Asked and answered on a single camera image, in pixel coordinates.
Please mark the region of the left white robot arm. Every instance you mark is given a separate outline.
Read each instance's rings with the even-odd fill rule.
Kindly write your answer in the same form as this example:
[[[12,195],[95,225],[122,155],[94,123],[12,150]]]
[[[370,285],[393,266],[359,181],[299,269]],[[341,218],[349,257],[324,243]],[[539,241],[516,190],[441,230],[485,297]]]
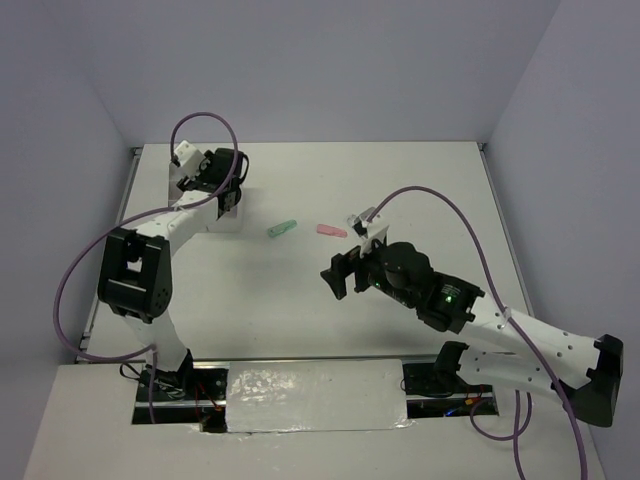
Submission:
[[[117,227],[106,238],[98,298],[121,317],[145,353],[154,386],[172,398],[189,396],[196,385],[193,357],[169,315],[173,294],[172,257],[195,234],[226,230],[239,218],[249,158],[242,151],[200,151],[187,141],[175,150],[180,196],[169,210],[134,228]]]

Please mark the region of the pink correction tape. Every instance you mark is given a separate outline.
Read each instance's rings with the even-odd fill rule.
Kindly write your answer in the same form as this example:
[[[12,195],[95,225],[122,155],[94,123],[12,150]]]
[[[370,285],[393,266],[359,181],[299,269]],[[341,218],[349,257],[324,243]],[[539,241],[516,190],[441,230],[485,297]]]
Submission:
[[[337,237],[337,238],[346,238],[348,236],[348,233],[346,230],[338,227],[326,225],[326,224],[318,224],[316,226],[316,232],[320,235]]]

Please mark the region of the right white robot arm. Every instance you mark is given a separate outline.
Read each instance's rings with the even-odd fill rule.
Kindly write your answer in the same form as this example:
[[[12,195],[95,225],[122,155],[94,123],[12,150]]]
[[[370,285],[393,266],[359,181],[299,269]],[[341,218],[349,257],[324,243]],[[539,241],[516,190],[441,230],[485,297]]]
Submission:
[[[435,271],[428,256],[408,242],[376,242],[367,253],[354,247],[333,256],[320,276],[337,299],[346,296],[352,276],[355,292],[375,288],[432,329],[456,334],[434,366],[442,389],[512,388],[568,402],[589,425],[612,425],[624,351],[618,338],[577,335],[519,311],[501,312],[490,294]]]

